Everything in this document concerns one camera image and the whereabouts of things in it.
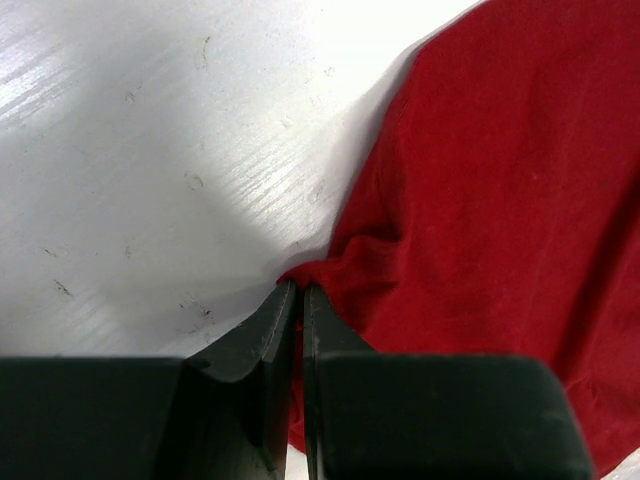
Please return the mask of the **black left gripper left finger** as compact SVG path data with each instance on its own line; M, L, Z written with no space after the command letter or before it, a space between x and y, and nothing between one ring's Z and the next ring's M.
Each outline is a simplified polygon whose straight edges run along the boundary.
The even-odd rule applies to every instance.
M281 479L296 288L185 358L1 362L5 479Z

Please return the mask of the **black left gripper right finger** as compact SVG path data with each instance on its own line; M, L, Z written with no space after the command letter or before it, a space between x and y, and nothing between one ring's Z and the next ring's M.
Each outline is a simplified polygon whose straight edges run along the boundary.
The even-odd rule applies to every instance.
M313 479L590 479L563 388L513 355L386 354L306 290L306 455Z

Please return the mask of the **red t-shirt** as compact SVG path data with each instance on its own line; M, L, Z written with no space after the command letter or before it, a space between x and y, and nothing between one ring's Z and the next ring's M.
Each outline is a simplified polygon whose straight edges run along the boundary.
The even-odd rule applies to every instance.
M325 259L385 352L535 357L599 476L639 446L639 5L487 1L429 39Z

